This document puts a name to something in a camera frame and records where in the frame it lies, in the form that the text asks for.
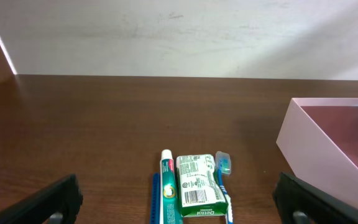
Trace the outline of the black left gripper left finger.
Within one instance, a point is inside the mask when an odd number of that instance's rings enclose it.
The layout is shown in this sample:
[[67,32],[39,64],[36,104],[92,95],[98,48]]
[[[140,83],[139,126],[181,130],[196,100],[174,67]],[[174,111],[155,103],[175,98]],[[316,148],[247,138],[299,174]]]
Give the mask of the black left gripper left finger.
[[43,223],[54,214],[60,223],[74,223],[83,204],[75,174],[65,176],[0,211],[0,223]]

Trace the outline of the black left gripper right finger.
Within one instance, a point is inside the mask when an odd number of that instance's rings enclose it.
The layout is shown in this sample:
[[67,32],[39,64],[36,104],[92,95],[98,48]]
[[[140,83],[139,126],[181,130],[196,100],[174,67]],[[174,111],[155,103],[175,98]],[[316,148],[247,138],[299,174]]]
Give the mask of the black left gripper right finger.
[[291,174],[280,173],[272,196],[282,223],[358,224],[358,209]]

